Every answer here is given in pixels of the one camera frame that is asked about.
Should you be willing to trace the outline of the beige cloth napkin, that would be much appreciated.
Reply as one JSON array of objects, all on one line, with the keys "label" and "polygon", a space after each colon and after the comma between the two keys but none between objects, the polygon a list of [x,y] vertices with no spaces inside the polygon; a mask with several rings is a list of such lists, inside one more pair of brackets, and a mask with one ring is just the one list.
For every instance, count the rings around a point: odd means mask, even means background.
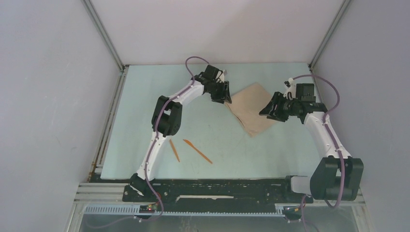
[{"label": "beige cloth napkin", "polygon": [[235,116],[244,131],[250,137],[255,137],[276,123],[275,120],[259,115],[271,98],[270,93],[256,82],[235,93],[232,96],[232,103],[225,103],[225,106]]}]

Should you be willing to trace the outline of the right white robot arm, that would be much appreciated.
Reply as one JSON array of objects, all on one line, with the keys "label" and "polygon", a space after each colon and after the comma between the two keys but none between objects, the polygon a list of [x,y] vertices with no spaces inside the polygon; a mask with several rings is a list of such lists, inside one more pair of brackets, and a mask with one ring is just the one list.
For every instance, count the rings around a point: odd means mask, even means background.
[{"label": "right white robot arm", "polygon": [[316,101],[314,84],[291,80],[284,84],[286,91],[275,92],[259,114],[279,122],[286,122],[291,116],[300,119],[321,160],[311,176],[290,176],[290,183],[281,189],[282,198],[294,202],[306,194],[315,200],[354,201],[364,170],[362,160],[353,158],[341,144],[326,106]]}]

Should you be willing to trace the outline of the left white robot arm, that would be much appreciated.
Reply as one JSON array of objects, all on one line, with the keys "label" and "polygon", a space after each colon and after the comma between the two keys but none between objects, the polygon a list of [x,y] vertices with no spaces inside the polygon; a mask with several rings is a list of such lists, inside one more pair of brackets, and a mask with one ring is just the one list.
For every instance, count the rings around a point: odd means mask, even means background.
[{"label": "left white robot arm", "polygon": [[212,102],[232,103],[229,81],[225,80],[226,70],[212,65],[194,75],[177,93],[159,96],[151,119],[152,136],[146,155],[140,167],[130,178],[134,195],[141,201],[148,201],[155,193],[151,181],[155,179],[161,150],[164,143],[176,135],[181,127],[183,106],[208,93]]}]

